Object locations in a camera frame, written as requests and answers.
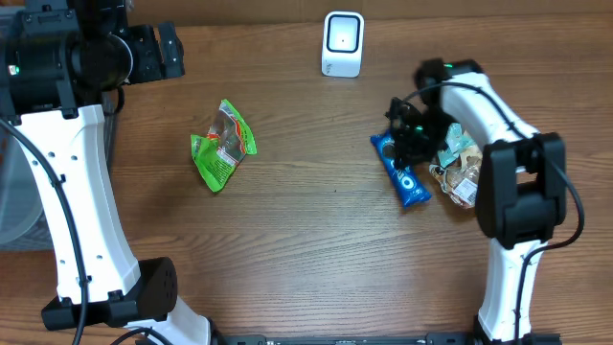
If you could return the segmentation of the green snack packet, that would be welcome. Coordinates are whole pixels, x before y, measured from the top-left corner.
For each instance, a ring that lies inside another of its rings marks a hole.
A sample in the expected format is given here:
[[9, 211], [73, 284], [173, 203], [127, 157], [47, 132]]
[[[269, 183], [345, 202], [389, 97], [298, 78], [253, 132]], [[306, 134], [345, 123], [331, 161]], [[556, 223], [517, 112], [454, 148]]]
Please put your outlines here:
[[214, 194], [224, 189], [245, 156], [257, 153], [253, 131], [227, 99], [221, 101], [208, 132], [191, 135], [193, 162]]

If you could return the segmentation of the brown paper bread bag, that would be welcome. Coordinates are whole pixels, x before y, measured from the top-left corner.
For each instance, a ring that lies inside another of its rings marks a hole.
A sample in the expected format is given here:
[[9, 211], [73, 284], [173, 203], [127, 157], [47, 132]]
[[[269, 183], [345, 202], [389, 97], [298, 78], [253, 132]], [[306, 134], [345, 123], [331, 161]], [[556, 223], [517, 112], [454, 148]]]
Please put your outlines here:
[[440, 151], [428, 170], [455, 204], [470, 209], [475, 207], [481, 165], [482, 153], [471, 145], [456, 153]]

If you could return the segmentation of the light teal snack packet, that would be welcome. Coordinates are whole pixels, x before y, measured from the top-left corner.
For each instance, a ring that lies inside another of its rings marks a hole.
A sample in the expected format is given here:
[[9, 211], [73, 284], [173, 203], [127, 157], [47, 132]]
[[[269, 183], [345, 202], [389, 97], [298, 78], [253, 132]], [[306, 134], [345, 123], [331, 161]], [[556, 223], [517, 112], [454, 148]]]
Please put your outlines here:
[[472, 137], [459, 123], [452, 123], [443, 140], [444, 148], [437, 153], [439, 164], [446, 168], [451, 165], [460, 154], [475, 144]]

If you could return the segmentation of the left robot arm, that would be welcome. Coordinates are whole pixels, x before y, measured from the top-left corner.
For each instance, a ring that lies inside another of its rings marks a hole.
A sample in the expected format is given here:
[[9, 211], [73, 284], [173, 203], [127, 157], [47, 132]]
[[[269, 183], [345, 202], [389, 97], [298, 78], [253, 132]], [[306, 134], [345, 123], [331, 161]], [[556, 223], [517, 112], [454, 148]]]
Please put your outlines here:
[[27, 156], [56, 256], [57, 294], [41, 317], [50, 331], [103, 323], [153, 343], [210, 344], [172, 261], [133, 255], [110, 183], [103, 95], [185, 73], [174, 26], [132, 26], [127, 9], [29, 0], [1, 41], [1, 125]]

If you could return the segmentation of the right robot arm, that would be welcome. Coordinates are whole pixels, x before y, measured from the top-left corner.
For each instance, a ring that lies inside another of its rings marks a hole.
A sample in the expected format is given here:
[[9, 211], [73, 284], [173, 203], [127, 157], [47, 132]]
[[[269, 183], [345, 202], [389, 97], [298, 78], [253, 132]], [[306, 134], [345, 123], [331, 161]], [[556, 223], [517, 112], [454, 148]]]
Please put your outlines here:
[[540, 133], [496, 94], [473, 59], [425, 60], [414, 74], [415, 96], [394, 98], [386, 113], [399, 168], [431, 161], [459, 124], [482, 153], [475, 213], [489, 239], [485, 297], [474, 321], [473, 344], [558, 344], [558, 334], [534, 333], [534, 280], [554, 230], [566, 217], [565, 147]]

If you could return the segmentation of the blue Oreo cookie pack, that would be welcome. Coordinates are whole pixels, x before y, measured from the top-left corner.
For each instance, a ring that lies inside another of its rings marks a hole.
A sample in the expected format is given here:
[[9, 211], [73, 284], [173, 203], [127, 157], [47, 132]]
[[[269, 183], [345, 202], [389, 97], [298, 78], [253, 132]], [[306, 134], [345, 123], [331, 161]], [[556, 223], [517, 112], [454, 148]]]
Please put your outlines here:
[[403, 169], [395, 167], [395, 142], [389, 131], [372, 135], [370, 142], [374, 146], [403, 208], [430, 200], [431, 194], [421, 184], [410, 167]]

